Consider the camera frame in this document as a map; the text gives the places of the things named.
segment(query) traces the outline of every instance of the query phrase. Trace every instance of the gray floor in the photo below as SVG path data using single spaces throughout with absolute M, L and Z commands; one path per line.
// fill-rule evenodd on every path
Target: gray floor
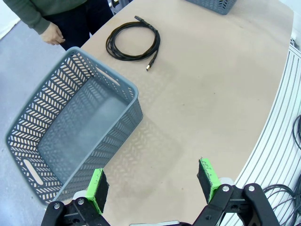
M 64 53 L 44 43 L 24 23 L 0 40 L 0 225 L 40 226 L 43 205 L 27 185 L 5 145 L 5 134 L 35 88 Z

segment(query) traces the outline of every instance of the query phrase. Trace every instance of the bolt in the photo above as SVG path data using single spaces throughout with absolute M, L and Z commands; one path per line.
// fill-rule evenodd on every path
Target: bolt
M 57 204 L 54 206 L 54 208 L 57 210 L 58 208 L 60 208 L 60 204 L 57 203 Z
M 80 199 L 77 203 L 78 203 L 79 205 L 82 205 L 82 204 L 84 204 L 84 200 L 83 200 L 83 199 Z
M 255 191 L 255 187 L 254 187 L 254 186 L 252 186 L 252 185 L 251 185 L 251 186 L 249 186 L 249 191 L 250 191 L 250 192 L 253 192 L 253 191 Z
M 224 192 L 227 192 L 227 191 L 229 191 L 230 189 L 229 189 L 228 186 L 224 186 L 224 187 L 222 187 L 222 190 L 223 190 Z

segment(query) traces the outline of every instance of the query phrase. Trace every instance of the white slatted surface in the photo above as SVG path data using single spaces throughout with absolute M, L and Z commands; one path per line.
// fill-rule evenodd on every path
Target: white slatted surface
M 301 150 L 294 144 L 292 137 L 293 121 L 301 113 L 300 82 L 301 52 L 290 46 L 274 104 L 257 144 L 236 180 L 237 187 L 258 183 L 262 188 L 271 184 L 284 184 L 294 188 L 301 174 Z M 287 199 L 288 195 L 281 192 L 269 201 L 274 207 Z M 281 224 L 293 210 L 289 204 L 287 202 L 278 207 L 275 212 Z M 222 224 L 242 225 L 237 215 L 233 214 L 227 214 Z

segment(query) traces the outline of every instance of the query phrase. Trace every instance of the person's arm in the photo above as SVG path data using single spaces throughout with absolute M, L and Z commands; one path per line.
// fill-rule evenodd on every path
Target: person's arm
M 33 28 L 44 42 L 58 45 L 65 41 L 63 35 L 55 24 L 45 20 L 41 13 L 29 0 L 3 0 L 20 19 L 30 28 Z
M 45 20 L 41 13 L 29 0 L 3 0 L 20 19 L 38 34 L 42 34 L 50 22 Z

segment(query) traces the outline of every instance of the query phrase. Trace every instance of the beige tabletop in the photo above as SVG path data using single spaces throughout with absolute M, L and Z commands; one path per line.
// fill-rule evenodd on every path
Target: beige tabletop
M 161 36 L 149 72 L 150 58 L 124 62 L 105 50 L 111 31 L 135 15 Z M 206 204 L 196 177 L 201 156 L 219 177 L 237 178 L 271 109 L 292 21 L 278 0 L 238 0 L 226 16 L 185 0 L 134 0 L 83 46 L 138 87 L 144 114 L 105 167 L 112 226 L 193 223 Z M 153 37 L 131 28 L 116 43 L 139 54 Z

